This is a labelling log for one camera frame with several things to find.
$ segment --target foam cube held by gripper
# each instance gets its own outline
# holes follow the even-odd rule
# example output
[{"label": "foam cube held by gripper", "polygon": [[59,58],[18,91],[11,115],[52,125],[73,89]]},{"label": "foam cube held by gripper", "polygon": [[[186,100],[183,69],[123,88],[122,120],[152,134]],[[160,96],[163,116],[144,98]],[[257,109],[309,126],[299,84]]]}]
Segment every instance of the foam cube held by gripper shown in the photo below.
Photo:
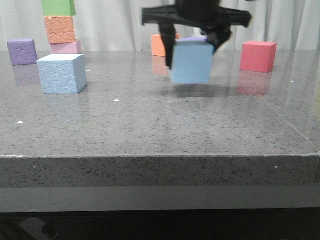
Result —
[{"label": "foam cube held by gripper", "polygon": [[34,39],[12,39],[7,42],[7,46],[13,66],[37,64],[38,56]]},{"label": "foam cube held by gripper", "polygon": [[75,16],[75,0],[42,0],[43,14],[52,16]]},{"label": "foam cube held by gripper", "polygon": [[[177,33],[175,39],[179,39],[180,35]],[[164,43],[162,42],[161,35],[155,34],[151,36],[151,54],[153,56],[165,57],[166,49]]]},{"label": "foam cube held by gripper", "polygon": [[175,84],[207,84],[213,64],[214,46],[201,37],[175,41],[170,77]]},{"label": "foam cube held by gripper", "polygon": [[45,94],[78,94],[88,84],[83,54],[51,54],[37,63]]},{"label": "foam cube held by gripper", "polygon": [[241,70],[269,73],[274,68],[276,42],[248,41],[242,46]]},{"label": "foam cube held by gripper", "polygon": [[75,43],[75,26],[72,16],[45,16],[46,34],[50,44]]},{"label": "foam cube held by gripper", "polygon": [[51,43],[50,48],[52,54],[82,54],[80,40],[70,43]]}]

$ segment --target curtain fold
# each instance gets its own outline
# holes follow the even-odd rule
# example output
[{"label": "curtain fold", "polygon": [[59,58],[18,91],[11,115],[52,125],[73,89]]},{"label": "curtain fold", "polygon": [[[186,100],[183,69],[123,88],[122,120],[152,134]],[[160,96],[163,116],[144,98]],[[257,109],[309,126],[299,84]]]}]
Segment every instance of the curtain fold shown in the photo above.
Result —
[{"label": "curtain fold", "polygon": [[[173,4],[175,0],[75,0],[75,35],[84,51],[150,51],[156,24],[141,26],[141,8]],[[277,42],[279,50],[320,48],[319,0],[222,0],[226,8],[248,10],[249,28],[233,26],[221,51],[241,50],[244,42]],[[176,25],[182,38],[199,36],[195,28]],[[41,0],[0,0],[0,51],[7,41],[34,38],[38,51],[49,51]]]}]

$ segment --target pink foam block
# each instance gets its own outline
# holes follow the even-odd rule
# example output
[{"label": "pink foam block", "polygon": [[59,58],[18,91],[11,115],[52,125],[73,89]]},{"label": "pink foam block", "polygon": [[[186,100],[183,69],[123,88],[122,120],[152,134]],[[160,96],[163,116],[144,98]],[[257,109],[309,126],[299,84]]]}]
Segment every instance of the pink foam block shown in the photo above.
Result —
[{"label": "pink foam block", "polygon": [[241,70],[269,73],[274,68],[276,42],[248,41],[242,46]]},{"label": "pink foam block", "polygon": [[82,54],[80,40],[70,43],[51,43],[50,47],[52,54]]}]

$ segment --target stacked foam blocks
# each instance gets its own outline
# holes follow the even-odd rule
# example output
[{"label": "stacked foam blocks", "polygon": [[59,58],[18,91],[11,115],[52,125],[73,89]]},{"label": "stacked foam blocks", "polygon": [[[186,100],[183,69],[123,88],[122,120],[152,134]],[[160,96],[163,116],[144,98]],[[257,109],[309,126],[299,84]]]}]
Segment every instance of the stacked foam blocks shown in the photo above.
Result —
[{"label": "stacked foam blocks", "polygon": [[81,42],[76,40],[75,0],[42,0],[51,55],[37,61],[45,94],[78,94],[87,77]]}]

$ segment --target red foam cube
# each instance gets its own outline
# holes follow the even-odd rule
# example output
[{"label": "red foam cube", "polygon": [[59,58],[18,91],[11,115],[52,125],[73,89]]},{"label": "red foam cube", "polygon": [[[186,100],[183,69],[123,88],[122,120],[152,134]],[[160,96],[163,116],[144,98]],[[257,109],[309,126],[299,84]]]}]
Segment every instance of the red foam cube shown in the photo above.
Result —
[{"label": "red foam cube", "polygon": [[269,73],[274,68],[276,42],[248,41],[242,46],[241,70]]}]

